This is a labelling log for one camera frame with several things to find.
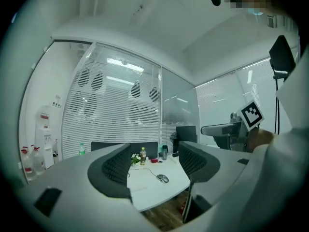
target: red object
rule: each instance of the red object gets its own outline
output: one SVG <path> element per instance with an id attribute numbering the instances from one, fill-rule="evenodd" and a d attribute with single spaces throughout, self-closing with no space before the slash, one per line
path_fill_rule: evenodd
<path id="1" fill-rule="evenodd" d="M 183 212 L 184 212 L 184 208 L 185 208 L 185 202 L 183 203 L 181 209 L 180 209 L 180 214 L 183 216 Z"/>
<path id="2" fill-rule="evenodd" d="M 47 116 L 47 115 L 42 115 L 42 114 L 41 114 L 41 118 L 48 119 L 48 116 Z"/>

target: small plant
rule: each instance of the small plant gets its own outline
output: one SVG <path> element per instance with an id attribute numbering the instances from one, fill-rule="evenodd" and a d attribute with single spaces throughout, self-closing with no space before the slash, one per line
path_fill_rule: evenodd
<path id="1" fill-rule="evenodd" d="M 138 162 L 140 162 L 140 155 L 139 154 L 133 154 L 131 156 L 131 165 L 133 166 Z"/>

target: plastic bottle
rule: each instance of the plastic bottle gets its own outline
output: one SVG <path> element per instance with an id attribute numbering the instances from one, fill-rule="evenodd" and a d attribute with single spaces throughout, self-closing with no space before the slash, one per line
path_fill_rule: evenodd
<path id="1" fill-rule="evenodd" d="M 81 143 L 81 145 L 79 146 L 79 154 L 80 155 L 84 155 L 85 154 L 85 148 L 84 148 L 84 144 Z"/>
<path id="2" fill-rule="evenodd" d="M 143 166 L 145 165 L 145 162 L 146 162 L 146 150 L 145 148 L 141 148 L 141 151 L 140 151 L 140 164 Z"/>
<path id="3" fill-rule="evenodd" d="M 40 150 L 40 147 L 34 147 L 33 151 L 31 152 L 31 159 L 33 163 L 33 169 L 37 175 L 41 175 L 44 173 L 44 156 Z"/>
<path id="4" fill-rule="evenodd" d="M 21 161 L 25 170 L 26 178 L 28 181 L 32 181 L 36 178 L 36 174 L 33 169 L 31 157 L 28 152 L 28 147 L 24 146 L 21 150 Z"/>

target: monitor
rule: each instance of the monitor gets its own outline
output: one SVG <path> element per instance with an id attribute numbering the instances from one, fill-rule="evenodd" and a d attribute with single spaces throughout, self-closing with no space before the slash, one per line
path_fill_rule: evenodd
<path id="1" fill-rule="evenodd" d="M 195 126 L 177 126 L 176 127 L 177 141 L 188 141 L 197 143 L 197 129 Z"/>

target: computer mouse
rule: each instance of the computer mouse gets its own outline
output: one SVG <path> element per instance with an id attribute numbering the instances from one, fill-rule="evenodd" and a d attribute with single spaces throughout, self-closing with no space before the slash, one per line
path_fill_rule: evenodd
<path id="1" fill-rule="evenodd" d="M 169 181 L 169 178 L 167 178 L 165 175 L 163 174 L 158 174 L 156 176 L 156 178 L 161 181 L 162 183 L 167 183 Z"/>

